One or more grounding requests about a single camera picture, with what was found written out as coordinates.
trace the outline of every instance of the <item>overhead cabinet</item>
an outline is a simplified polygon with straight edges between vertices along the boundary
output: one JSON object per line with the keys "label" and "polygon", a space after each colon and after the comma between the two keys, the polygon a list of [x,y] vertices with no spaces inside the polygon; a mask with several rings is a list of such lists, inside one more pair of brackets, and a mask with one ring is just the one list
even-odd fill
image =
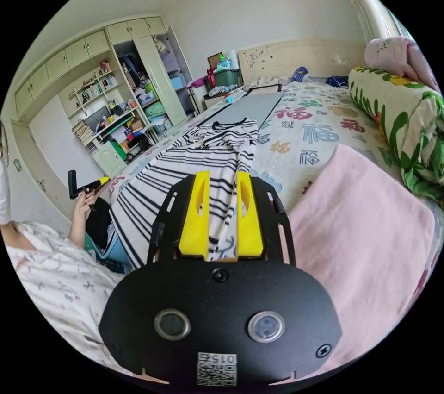
{"label": "overhead cabinet", "polygon": [[15,105],[17,107],[17,116],[23,114],[25,109],[31,104],[32,95],[31,95],[31,84],[29,79],[18,89],[18,92],[15,94]]}
{"label": "overhead cabinet", "polygon": [[98,31],[97,33],[86,36],[85,44],[89,57],[96,56],[110,48],[104,31]]}
{"label": "overhead cabinet", "polygon": [[46,64],[40,66],[29,78],[31,96],[35,99],[48,85],[49,77]]}
{"label": "overhead cabinet", "polygon": [[65,71],[69,70],[68,62],[66,60],[65,50],[59,51],[56,55],[52,56],[47,62],[46,67],[48,69],[49,81],[55,81]]}
{"label": "overhead cabinet", "polygon": [[149,34],[155,36],[156,34],[165,34],[167,29],[163,25],[162,18],[145,18],[148,25]]}
{"label": "overhead cabinet", "polygon": [[118,24],[107,26],[107,29],[113,45],[145,36],[165,34],[167,32],[163,25],[162,18],[158,17],[119,22]]}
{"label": "overhead cabinet", "polygon": [[16,93],[17,116],[20,118],[29,104],[62,74],[109,48],[105,32],[101,30],[60,50],[41,65]]}

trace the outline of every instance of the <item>green storage box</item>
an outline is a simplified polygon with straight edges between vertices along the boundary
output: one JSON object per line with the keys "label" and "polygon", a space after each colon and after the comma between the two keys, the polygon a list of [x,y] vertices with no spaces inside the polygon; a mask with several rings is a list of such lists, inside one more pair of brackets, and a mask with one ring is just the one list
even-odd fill
{"label": "green storage box", "polygon": [[154,90],[153,84],[152,84],[151,82],[147,82],[147,83],[145,84],[145,91],[146,91],[147,93],[149,93],[149,92],[153,92],[155,98],[156,98],[156,99],[159,99],[159,97],[157,96],[156,91]]}
{"label": "green storage box", "polygon": [[229,87],[230,85],[239,85],[239,70],[224,69],[215,71],[214,82],[216,87]]}
{"label": "green storage box", "polygon": [[147,118],[155,115],[163,115],[165,114],[165,107],[162,105],[160,101],[153,102],[150,106],[145,109],[145,114]]}

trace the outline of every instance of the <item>bed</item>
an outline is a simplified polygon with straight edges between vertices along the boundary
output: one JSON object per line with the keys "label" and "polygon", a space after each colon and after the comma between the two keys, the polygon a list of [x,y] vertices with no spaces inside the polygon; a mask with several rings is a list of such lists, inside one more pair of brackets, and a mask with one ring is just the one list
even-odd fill
{"label": "bed", "polygon": [[[312,82],[290,82],[282,87],[280,102],[259,129],[250,170],[251,176],[259,176],[274,186],[288,212],[322,171],[339,142],[351,146],[401,181],[400,169],[374,120],[353,103],[348,88],[325,83],[328,76],[348,76],[352,68],[364,65],[363,45],[323,39],[278,42],[241,50],[239,63],[245,83],[263,77],[291,76],[300,66],[306,67],[312,78]],[[231,95],[233,102],[244,94],[245,90],[235,92]],[[109,186],[111,203],[154,156],[226,104],[221,101],[198,115],[115,177]],[[434,214],[435,232],[413,299],[428,280],[444,238],[443,212],[432,201],[424,203]],[[234,253],[235,238],[228,237],[225,241],[226,247],[218,251],[220,258],[229,258]]]}

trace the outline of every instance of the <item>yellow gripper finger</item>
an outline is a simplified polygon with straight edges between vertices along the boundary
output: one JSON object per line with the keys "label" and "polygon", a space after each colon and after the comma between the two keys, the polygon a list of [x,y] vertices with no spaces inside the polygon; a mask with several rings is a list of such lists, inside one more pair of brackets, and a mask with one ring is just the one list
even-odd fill
{"label": "yellow gripper finger", "polygon": [[185,256],[208,258],[208,233],[210,229],[210,171],[196,173],[179,251]]}
{"label": "yellow gripper finger", "polygon": [[[242,203],[247,210],[245,216]],[[258,210],[254,200],[250,175],[247,172],[237,172],[237,257],[259,258],[262,256],[264,245],[260,233]]]}

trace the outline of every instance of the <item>pink blanket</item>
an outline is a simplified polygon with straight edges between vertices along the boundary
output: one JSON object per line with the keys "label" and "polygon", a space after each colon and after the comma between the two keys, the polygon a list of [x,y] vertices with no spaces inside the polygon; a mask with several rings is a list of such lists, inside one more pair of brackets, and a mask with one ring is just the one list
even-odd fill
{"label": "pink blanket", "polygon": [[376,346],[405,314],[432,244],[432,212],[366,157],[338,145],[289,214],[296,264],[328,291],[342,338],[315,374]]}
{"label": "pink blanket", "polygon": [[365,48],[364,60],[368,67],[421,82],[441,93],[416,42],[405,36],[373,39]]}

